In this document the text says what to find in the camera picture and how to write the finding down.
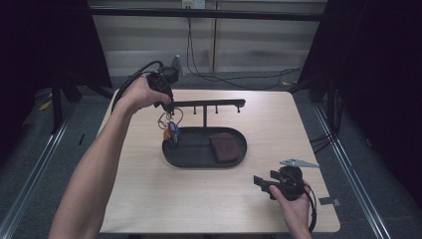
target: light wood tabletop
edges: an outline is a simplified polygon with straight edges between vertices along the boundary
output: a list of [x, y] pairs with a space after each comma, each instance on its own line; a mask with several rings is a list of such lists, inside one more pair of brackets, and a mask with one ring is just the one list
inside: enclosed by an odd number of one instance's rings
[[[180, 168], [162, 151], [162, 108], [142, 109], [131, 120], [109, 200], [103, 233], [281, 233], [288, 229], [279, 204], [254, 184], [270, 178], [281, 159], [317, 163], [293, 97], [281, 92], [174, 90], [181, 101], [244, 99], [234, 106], [208, 110], [208, 126], [231, 127], [248, 143], [245, 159], [231, 168]], [[103, 122], [109, 116], [109, 110]], [[202, 108], [182, 108], [179, 126], [202, 126]], [[180, 113], [175, 112], [178, 120]], [[316, 198], [329, 197], [318, 168], [303, 168]], [[339, 229], [333, 206], [317, 203], [314, 232]]]

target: metal tool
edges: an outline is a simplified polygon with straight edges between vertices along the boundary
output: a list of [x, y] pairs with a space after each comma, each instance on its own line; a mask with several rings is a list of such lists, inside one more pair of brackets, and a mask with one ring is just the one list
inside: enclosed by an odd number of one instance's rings
[[293, 166], [293, 167], [319, 167], [318, 164], [306, 162], [299, 159], [286, 159], [286, 160], [280, 160], [280, 164], [286, 165], [286, 166]]

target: hand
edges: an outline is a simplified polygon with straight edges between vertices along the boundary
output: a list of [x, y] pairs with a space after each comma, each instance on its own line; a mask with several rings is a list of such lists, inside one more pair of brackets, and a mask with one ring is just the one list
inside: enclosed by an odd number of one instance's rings
[[282, 208], [283, 218], [293, 238], [312, 238], [308, 229], [310, 201], [305, 194], [295, 201], [289, 201], [283, 193], [274, 185], [270, 186], [271, 193], [279, 201]]
[[130, 84], [117, 104], [120, 102], [126, 103], [131, 113], [135, 114], [138, 110], [156, 102], [170, 104], [171, 99], [166, 94], [153, 91], [148, 85], [146, 76], [142, 75]]

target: forearm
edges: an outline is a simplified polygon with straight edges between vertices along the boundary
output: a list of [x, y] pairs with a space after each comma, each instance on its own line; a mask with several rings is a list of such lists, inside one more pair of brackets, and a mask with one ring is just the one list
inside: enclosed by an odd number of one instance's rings
[[117, 107], [87, 150], [65, 191], [50, 237], [93, 238], [103, 224], [131, 112]]

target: key holder stand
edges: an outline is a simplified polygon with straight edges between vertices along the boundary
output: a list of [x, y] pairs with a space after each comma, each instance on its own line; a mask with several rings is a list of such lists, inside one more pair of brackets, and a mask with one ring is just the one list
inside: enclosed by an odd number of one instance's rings
[[[165, 159], [177, 167], [196, 168], [222, 168], [234, 167], [241, 163], [247, 151], [245, 137], [237, 130], [230, 127], [210, 127], [207, 125], [208, 107], [215, 107], [215, 114], [218, 114], [219, 106], [235, 106], [237, 112], [245, 105], [245, 100], [214, 100], [214, 101], [189, 101], [174, 102], [174, 108], [193, 107], [196, 115], [196, 108], [203, 109], [202, 126], [185, 126], [179, 128], [179, 136], [176, 146], [162, 144], [162, 151]], [[212, 149], [210, 138], [219, 133], [229, 133], [234, 139], [233, 143], [239, 148], [239, 154], [234, 160], [218, 162], [215, 152]]]

